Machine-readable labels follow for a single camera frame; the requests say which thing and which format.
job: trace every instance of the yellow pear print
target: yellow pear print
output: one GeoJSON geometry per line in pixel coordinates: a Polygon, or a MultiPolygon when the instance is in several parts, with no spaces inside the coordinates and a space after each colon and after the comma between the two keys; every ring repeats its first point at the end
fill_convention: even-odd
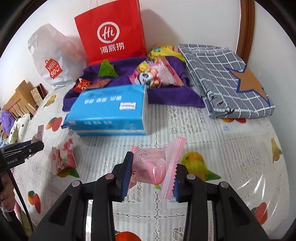
{"type": "Polygon", "coordinates": [[[208,170],[204,158],[198,152],[186,153],[182,158],[181,164],[186,166],[190,174],[199,177],[204,182],[221,178],[216,173],[208,170]]]}
{"type": "Polygon", "coordinates": [[[52,96],[49,98],[49,100],[46,102],[46,104],[45,104],[44,107],[46,107],[46,106],[50,106],[52,103],[54,103],[56,96],[57,96],[57,95],[52,95],[52,96]]]}
{"type": "Polygon", "coordinates": [[[275,161],[279,160],[280,155],[283,154],[283,152],[277,147],[274,137],[272,137],[270,141],[272,150],[272,163],[274,163],[275,161]]]}

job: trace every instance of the screw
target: screw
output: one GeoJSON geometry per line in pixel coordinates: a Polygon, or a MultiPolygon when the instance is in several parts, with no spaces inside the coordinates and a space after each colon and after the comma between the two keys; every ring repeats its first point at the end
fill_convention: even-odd
{"type": "Polygon", "coordinates": [[[73,187],[78,187],[79,185],[80,185],[80,182],[78,180],[72,182],[73,187]]]}
{"type": "Polygon", "coordinates": [[[188,178],[189,180],[194,180],[194,179],[195,179],[195,175],[193,175],[193,174],[188,174],[188,175],[187,175],[187,178],[188,178]]]}
{"type": "Polygon", "coordinates": [[[228,188],[229,187],[229,184],[227,182],[221,182],[220,185],[223,188],[228,188]]]}
{"type": "Polygon", "coordinates": [[[110,179],[113,179],[114,178],[114,175],[112,173],[108,173],[108,174],[106,174],[105,178],[107,180],[110,180],[110,179]]]}

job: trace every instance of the person's hand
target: person's hand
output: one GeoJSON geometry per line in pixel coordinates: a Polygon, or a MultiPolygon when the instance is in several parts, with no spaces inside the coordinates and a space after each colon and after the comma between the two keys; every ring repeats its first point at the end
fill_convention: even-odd
{"type": "Polygon", "coordinates": [[[0,193],[0,198],[3,200],[1,206],[8,211],[11,211],[15,207],[15,193],[13,192],[14,187],[8,174],[4,174],[1,177],[1,181],[4,186],[4,190],[0,193]]]}

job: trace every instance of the white plastic bag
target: white plastic bag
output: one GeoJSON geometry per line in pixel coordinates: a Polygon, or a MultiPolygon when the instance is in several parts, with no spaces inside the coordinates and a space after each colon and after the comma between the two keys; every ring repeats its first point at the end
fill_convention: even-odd
{"type": "Polygon", "coordinates": [[[28,49],[44,80],[58,89],[77,80],[86,67],[86,55],[49,23],[29,39],[28,49]]]}

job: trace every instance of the purple plush toy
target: purple plush toy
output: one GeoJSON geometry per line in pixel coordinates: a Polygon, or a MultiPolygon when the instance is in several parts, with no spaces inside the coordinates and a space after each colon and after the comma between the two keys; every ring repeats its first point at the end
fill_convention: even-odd
{"type": "Polygon", "coordinates": [[[15,122],[15,118],[7,110],[2,110],[0,112],[0,120],[2,122],[2,129],[9,136],[10,130],[15,122]]]}

